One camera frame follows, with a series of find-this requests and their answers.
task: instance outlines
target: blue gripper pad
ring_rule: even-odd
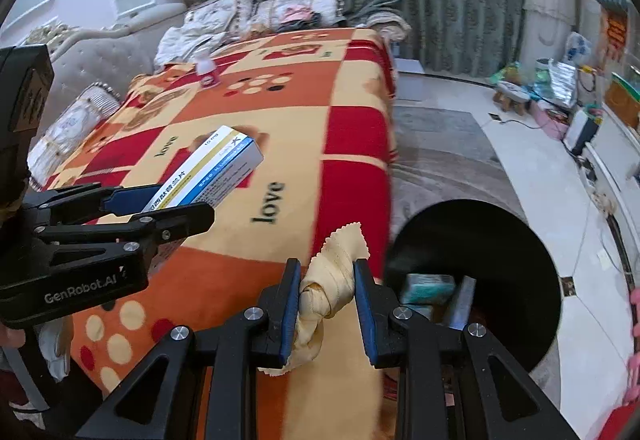
[[[363,273],[359,261],[353,263],[353,274],[355,275],[355,298],[356,309],[358,310],[358,321],[360,321],[360,332],[364,344],[364,353],[369,357],[369,362],[374,366],[378,362],[378,346],[376,344],[376,322],[373,319],[373,312],[367,293],[365,276],[371,276],[370,272]]]
[[[153,184],[143,185],[135,189],[116,191],[104,202],[104,210],[116,216],[140,213],[160,187],[159,184]]]
[[[298,317],[298,300],[300,298],[300,279],[302,277],[300,262],[298,262],[289,285],[289,295],[282,317],[282,339],[280,342],[280,362],[284,366],[291,354],[293,347],[293,333],[296,330],[296,319]]]

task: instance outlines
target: black dot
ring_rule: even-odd
[[[106,303],[102,303],[100,306],[103,310],[110,312],[111,310],[113,310],[113,307],[116,306],[116,300],[114,299],[113,301],[107,301]]]

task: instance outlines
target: small wooden stool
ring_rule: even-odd
[[[499,103],[503,112],[513,109],[518,115],[524,115],[528,101],[529,94],[518,85],[500,81],[495,87],[494,103]]]

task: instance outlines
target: tufted headboard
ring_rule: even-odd
[[[158,43],[169,27],[184,21],[183,4],[144,11],[122,26],[79,30],[51,55],[55,77],[31,147],[91,83],[107,83],[121,99],[138,74],[152,74]]]

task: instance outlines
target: bottle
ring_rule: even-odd
[[[193,53],[196,62],[196,75],[203,88],[211,88],[220,83],[220,74],[216,62],[210,57],[209,47],[204,46]]]

